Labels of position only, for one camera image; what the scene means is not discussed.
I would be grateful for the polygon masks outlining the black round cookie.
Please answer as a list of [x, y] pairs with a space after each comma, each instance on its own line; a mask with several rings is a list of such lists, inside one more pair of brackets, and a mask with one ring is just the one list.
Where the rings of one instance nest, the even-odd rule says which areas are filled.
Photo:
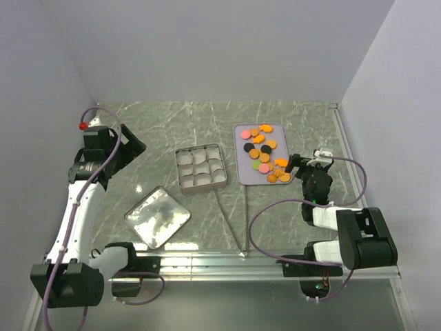
[[269, 145], [262, 145], [260, 151], [262, 153], [271, 154], [272, 148]]
[[243, 146], [243, 149], [244, 149], [244, 151], [246, 151], [246, 152], [250, 152], [251, 150], [254, 149], [254, 144], [253, 144], [253, 143], [246, 143], [246, 144]]

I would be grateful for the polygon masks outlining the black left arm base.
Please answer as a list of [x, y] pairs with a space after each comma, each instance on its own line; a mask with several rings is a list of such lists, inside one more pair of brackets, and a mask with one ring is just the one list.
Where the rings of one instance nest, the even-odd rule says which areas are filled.
[[116, 298], [135, 298], [147, 281], [160, 280], [160, 257], [137, 257], [135, 262], [119, 270], [111, 279], [112, 295]]

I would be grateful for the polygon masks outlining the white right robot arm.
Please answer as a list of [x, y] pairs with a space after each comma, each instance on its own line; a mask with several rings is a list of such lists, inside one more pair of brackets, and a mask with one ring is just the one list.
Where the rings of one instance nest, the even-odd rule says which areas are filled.
[[[335, 203], [329, 200], [332, 178], [329, 169], [334, 161], [346, 161], [356, 165], [363, 176], [362, 191], [349, 203]], [[276, 201], [255, 214], [249, 222], [247, 233], [251, 245], [261, 254], [287, 263], [303, 264], [311, 275], [319, 275], [327, 267], [344, 266], [348, 270], [382, 268], [395, 266], [398, 249], [379, 208], [352, 208], [364, 196], [367, 188], [367, 173], [357, 161], [346, 157], [335, 157], [331, 152], [315, 150], [311, 158], [293, 154], [285, 166], [285, 173], [291, 174], [297, 168], [295, 177], [302, 181], [303, 199], [288, 198]], [[334, 241], [317, 241], [312, 244], [313, 252], [300, 259], [276, 256], [255, 244], [252, 226], [257, 218], [270, 208], [287, 202], [302, 205], [305, 221], [318, 228], [327, 228], [338, 233]]]

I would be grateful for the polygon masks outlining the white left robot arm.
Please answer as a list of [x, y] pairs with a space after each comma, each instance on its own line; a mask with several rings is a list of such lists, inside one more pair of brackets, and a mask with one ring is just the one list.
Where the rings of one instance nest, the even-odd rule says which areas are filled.
[[139, 268], [133, 243], [114, 242], [91, 261], [92, 230], [110, 179], [146, 146], [121, 125], [88, 127], [84, 146], [68, 170], [68, 202], [52, 249], [34, 264], [30, 280], [47, 308], [91, 307], [101, 302], [107, 280], [119, 273], [131, 277]]

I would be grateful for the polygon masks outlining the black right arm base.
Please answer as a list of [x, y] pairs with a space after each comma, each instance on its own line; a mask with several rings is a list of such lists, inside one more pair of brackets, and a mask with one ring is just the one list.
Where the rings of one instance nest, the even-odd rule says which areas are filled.
[[300, 290], [303, 295], [312, 299], [323, 299], [330, 293], [330, 277], [341, 277], [341, 267], [310, 265], [304, 263], [288, 263], [277, 260], [282, 264], [285, 278], [307, 278], [300, 280]]

